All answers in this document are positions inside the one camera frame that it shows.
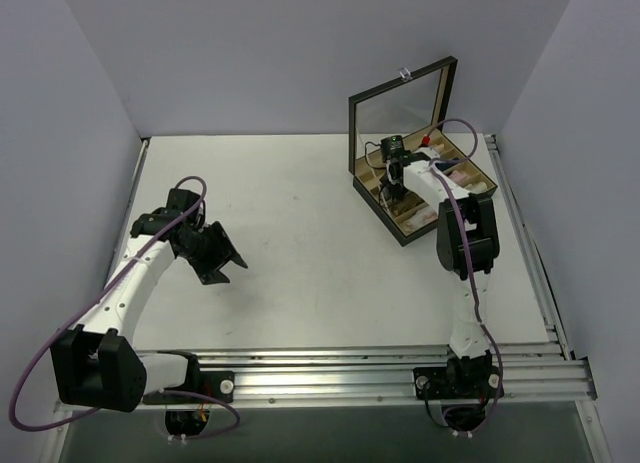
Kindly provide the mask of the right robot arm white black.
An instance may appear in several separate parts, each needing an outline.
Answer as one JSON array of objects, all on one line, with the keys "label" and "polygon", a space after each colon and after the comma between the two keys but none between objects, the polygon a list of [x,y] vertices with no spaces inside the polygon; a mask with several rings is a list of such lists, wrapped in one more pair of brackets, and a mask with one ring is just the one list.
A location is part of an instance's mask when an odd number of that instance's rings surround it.
[{"label": "right robot arm white black", "polygon": [[426,147],[409,151],[400,135],[381,140],[381,159],[393,196],[412,192],[436,212],[438,261],[457,285],[449,339],[453,356],[443,373],[445,386],[459,396],[480,381],[496,389],[500,370],[493,362],[495,340],[483,316],[489,276],[500,253],[492,198],[451,180],[437,167],[434,153]]}]

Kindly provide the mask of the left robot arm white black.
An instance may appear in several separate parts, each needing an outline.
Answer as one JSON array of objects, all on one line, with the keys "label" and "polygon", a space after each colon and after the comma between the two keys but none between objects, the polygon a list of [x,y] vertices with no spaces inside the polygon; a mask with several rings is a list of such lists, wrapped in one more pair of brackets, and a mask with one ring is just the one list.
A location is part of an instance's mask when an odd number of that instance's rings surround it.
[{"label": "left robot arm white black", "polygon": [[131,412],[154,393],[167,391],[179,402],[200,394],[202,377],[193,354],[140,354],[132,346],[146,304],[178,259],[203,285],[229,283],[222,271],[228,263],[247,265],[221,223],[207,223],[203,194],[174,187],[164,206],[134,221],[103,295],[52,344],[63,403]]}]

